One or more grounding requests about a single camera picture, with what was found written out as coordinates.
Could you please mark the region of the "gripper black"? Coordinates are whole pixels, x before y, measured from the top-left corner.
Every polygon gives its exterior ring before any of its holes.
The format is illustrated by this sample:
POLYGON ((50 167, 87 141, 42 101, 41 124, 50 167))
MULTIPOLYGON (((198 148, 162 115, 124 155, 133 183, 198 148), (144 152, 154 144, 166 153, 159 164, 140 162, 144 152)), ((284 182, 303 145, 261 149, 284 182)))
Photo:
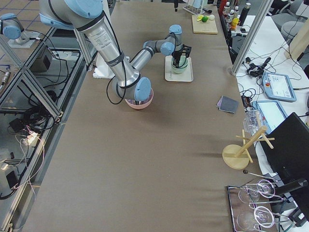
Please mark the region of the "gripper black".
POLYGON ((178 6, 179 6, 179 1, 178 0, 174 0, 173 3, 174 3, 175 12, 177 12, 178 11, 178 6))
POLYGON ((176 68, 179 67, 180 59, 183 54, 185 54, 186 58, 189 58, 192 48, 187 45, 182 45, 180 50, 174 51, 172 53, 172 63, 176 68))

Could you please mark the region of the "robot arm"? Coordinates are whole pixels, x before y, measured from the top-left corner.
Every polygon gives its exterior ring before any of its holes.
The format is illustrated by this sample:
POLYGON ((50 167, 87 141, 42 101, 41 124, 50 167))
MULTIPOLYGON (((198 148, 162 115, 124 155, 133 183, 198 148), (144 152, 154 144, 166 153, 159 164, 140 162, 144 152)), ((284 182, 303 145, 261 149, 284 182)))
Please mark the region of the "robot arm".
POLYGON ((172 56, 172 66, 183 68, 181 56, 189 57, 191 47, 182 42, 182 28, 172 25, 166 38, 147 41, 128 61, 119 46, 100 0, 41 0, 40 19, 51 27, 84 33, 114 73, 112 87, 121 99, 145 101, 151 94, 151 81, 140 70, 155 53, 172 56))

